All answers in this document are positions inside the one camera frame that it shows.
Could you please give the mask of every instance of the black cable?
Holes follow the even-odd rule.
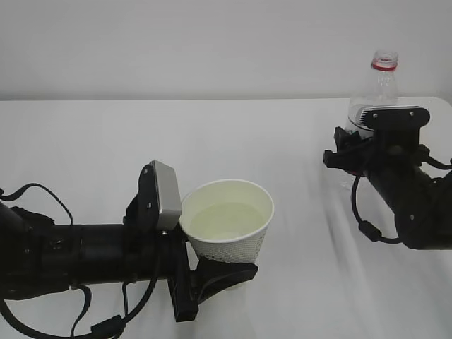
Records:
[[[397,238],[386,238],[383,237],[381,231],[373,226],[369,221],[363,220],[361,218],[361,215],[359,215],[357,202],[356,202],[356,195],[358,190],[358,184],[361,179],[361,176],[364,174],[364,168],[366,167],[366,163],[362,167],[362,169],[358,172],[357,176],[355,177],[355,180],[353,181],[352,186],[352,194],[351,194],[351,200],[352,200],[352,211],[353,215],[355,216],[356,221],[359,224],[359,230],[368,237],[373,242],[383,242],[385,244],[399,244],[402,242],[400,237]]]
[[[122,296],[124,297],[124,315],[129,314],[129,298],[127,297],[127,285],[129,282],[122,283]]]
[[[135,316],[143,309],[143,307],[148,302],[154,288],[155,284],[157,283],[158,275],[160,272],[160,256],[159,253],[156,253],[155,263],[154,263],[154,272],[151,280],[149,281],[148,288],[146,289],[143,297],[141,298],[140,302],[135,306],[135,308],[132,310],[130,314],[127,314],[123,319],[121,319],[121,327],[124,329],[126,324],[130,322]],[[50,335],[46,333],[42,333],[39,331],[36,331],[35,329],[26,326],[24,323],[19,321],[14,314],[12,314],[11,310],[9,309],[8,305],[5,303],[4,299],[0,299],[0,314],[5,318],[5,321],[13,327],[18,332],[22,333],[23,335],[26,335],[30,338],[34,339],[105,339],[108,337],[108,334],[105,332],[96,332],[96,333],[89,333],[85,335],[76,335],[72,338],[70,337],[61,337],[57,335]]]
[[[70,225],[73,225],[73,218],[72,218],[72,214],[69,211],[69,209],[63,204],[63,202],[61,200],[59,200],[59,198],[57,197],[57,195],[55,193],[50,191],[44,185],[32,182],[31,184],[26,184],[24,187],[19,188],[16,192],[14,192],[8,196],[4,196],[3,195],[4,191],[2,189],[0,189],[0,200],[15,201],[15,200],[19,199],[25,193],[25,191],[27,191],[30,187],[39,187],[39,188],[43,189],[44,191],[46,191],[48,194],[50,194],[52,196],[52,198],[55,199],[57,201],[57,203],[59,203],[59,205],[66,211],[67,215],[69,216],[69,220],[71,223]]]
[[[124,316],[126,316],[129,313],[129,298],[127,297],[127,285],[128,284],[129,284],[129,282],[122,283],[122,296],[124,299]],[[119,337],[121,337],[122,333],[124,333],[124,331],[116,334],[112,339],[119,339]]]
[[[452,165],[443,164],[442,162],[439,162],[438,160],[436,160],[430,156],[427,157],[425,162],[427,164],[429,164],[430,166],[437,168],[438,170],[444,170],[444,171],[452,170]]]
[[[78,318],[72,325],[71,334],[69,336],[71,339],[74,338],[74,332],[76,330],[76,326],[78,325],[80,320],[82,320],[82,318],[85,316],[86,312],[88,312],[88,309],[90,308],[90,305],[91,305],[91,300],[93,300],[93,294],[91,293],[91,290],[89,289],[89,287],[80,285],[80,286],[77,286],[76,288],[79,290],[82,290],[83,294],[85,295],[85,302],[83,304],[82,312],[80,312],[80,315],[78,316]]]

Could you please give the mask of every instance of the white tabletop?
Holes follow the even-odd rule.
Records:
[[[452,107],[436,98],[403,102],[430,110],[422,142],[452,156]],[[346,99],[0,102],[0,187],[45,184],[76,223],[118,223],[152,159],[176,169],[184,195],[214,179],[240,178],[270,191],[275,217],[254,280],[175,323],[165,281],[124,338],[450,338],[452,253],[374,244],[357,230],[340,172],[323,166],[343,125]],[[19,204],[66,223],[51,198],[30,190]],[[369,183],[359,189],[366,219],[394,235],[393,216]],[[130,287],[135,304],[146,287]],[[81,292],[9,302],[38,330],[68,335]],[[78,333],[122,314],[118,284],[93,288]],[[22,338],[0,320],[2,338]]]

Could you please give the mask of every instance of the white paper cup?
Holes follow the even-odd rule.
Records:
[[[273,199],[258,184],[218,180],[186,196],[180,225],[198,256],[254,263],[274,211]]]

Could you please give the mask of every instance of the white wall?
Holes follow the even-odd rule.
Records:
[[[452,97],[450,0],[2,0],[0,99],[349,95],[375,49]]]

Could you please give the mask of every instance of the plastic bottle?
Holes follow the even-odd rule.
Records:
[[[395,52],[376,51],[371,67],[350,99],[345,130],[358,131],[361,138],[369,138],[372,132],[359,122],[360,109],[371,106],[396,105],[398,89],[394,71],[398,65]]]

